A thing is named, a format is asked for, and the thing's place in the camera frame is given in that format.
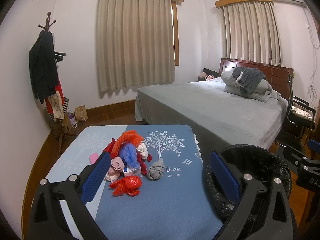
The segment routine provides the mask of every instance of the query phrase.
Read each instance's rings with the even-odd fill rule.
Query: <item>white wall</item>
[[[215,7],[215,1],[217,0],[204,0],[208,31],[208,65],[212,70],[219,69],[222,56],[220,14]],[[274,11],[279,28],[284,66],[292,67],[295,72],[294,94],[302,99],[309,100],[308,87],[313,73],[313,47],[303,8],[294,4],[276,2]],[[316,44],[319,44],[311,14],[307,12],[307,15],[312,25]],[[319,50],[317,51],[317,58],[320,62]],[[314,106],[318,106],[320,97],[319,80],[320,69],[316,73],[313,85],[318,93],[318,99],[313,101]]]
[[[99,94],[96,70],[96,19],[98,0],[57,0],[54,17],[57,51],[67,53],[60,63],[59,75],[69,106],[87,108],[135,99],[136,89]],[[202,0],[184,0],[177,6],[180,66],[176,82],[196,81],[206,67],[207,43]]]
[[[0,25],[0,208],[21,237],[21,209],[28,177],[50,128],[33,97],[29,50],[38,24],[56,0],[16,0]]]

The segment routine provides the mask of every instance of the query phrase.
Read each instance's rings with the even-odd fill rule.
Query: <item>trash can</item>
[[[261,147],[253,145],[233,145],[220,151],[216,151],[225,162],[228,163],[229,170],[235,166],[237,173],[241,176],[244,173],[252,175],[256,180],[264,183],[270,182],[274,177],[281,179],[287,197],[291,193],[291,173],[288,165],[278,156]],[[235,202],[228,200],[223,193],[219,182],[212,172],[210,165],[205,169],[205,186],[213,206],[218,212],[222,222],[225,222],[231,215]],[[247,219],[246,228],[251,228],[255,222],[259,209],[259,200],[255,201],[251,213]]]

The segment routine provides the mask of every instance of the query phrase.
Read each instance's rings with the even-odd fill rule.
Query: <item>black jacket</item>
[[[35,99],[44,99],[56,93],[58,70],[54,61],[53,39],[51,32],[41,31],[29,52],[30,79]]]

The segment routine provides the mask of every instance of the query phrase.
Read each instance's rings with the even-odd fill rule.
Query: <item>beige curtain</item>
[[[282,65],[271,2],[247,1],[220,7],[223,57]]]
[[[174,81],[170,0],[99,0],[100,92]]]

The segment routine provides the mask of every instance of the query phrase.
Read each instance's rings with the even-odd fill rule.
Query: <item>metal bolt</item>
[[[47,179],[41,179],[40,184],[45,185],[45,184],[47,184],[47,182],[48,182]]]
[[[244,174],[243,177],[246,180],[251,180],[252,179],[252,176],[250,174],[248,174],[248,173]]]
[[[281,179],[279,179],[279,178],[274,178],[274,181],[275,181],[276,184],[280,184],[281,183]]]
[[[70,181],[76,181],[78,179],[78,176],[76,174],[70,175],[69,180]]]

